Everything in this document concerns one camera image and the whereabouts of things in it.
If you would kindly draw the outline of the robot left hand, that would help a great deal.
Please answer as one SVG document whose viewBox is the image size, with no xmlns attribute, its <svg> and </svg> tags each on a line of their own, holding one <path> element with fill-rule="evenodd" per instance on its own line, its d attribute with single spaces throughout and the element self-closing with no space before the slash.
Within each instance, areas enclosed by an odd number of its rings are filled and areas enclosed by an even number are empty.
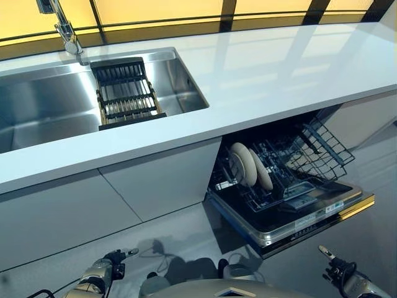
<svg viewBox="0 0 397 298">
<path fill-rule="evenodd" d="M 123 260 L 135 256 L 139 253 L 138 248 L 131 249 L 122 249 L 122 250 L 114 250 L 110 253 L 107 253 L 104 256 L 104 259 L 108 259 L 112 262 L 113 265 L 120 264 Z"/>
</svg>

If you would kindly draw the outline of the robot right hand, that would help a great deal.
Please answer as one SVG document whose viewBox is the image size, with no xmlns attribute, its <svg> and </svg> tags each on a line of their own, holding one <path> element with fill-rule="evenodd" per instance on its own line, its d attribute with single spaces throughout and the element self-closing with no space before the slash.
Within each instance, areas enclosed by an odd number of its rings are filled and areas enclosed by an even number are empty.
<svg viewBox="0 0 397 298">
<path fill-rule="evenodd" d="M 330 268 L 326 268 L 326 272 L 323 274 L 323 278 L 325 278 L 325 280 L 331 282 L 344 282 L 346 278 L 349 279 L 355 273 L 357 269 L 356 262 L 347 262 L 336 257 L 325 246 L 319 245 L 318 249 L 329 260 Z"/>
</svg>

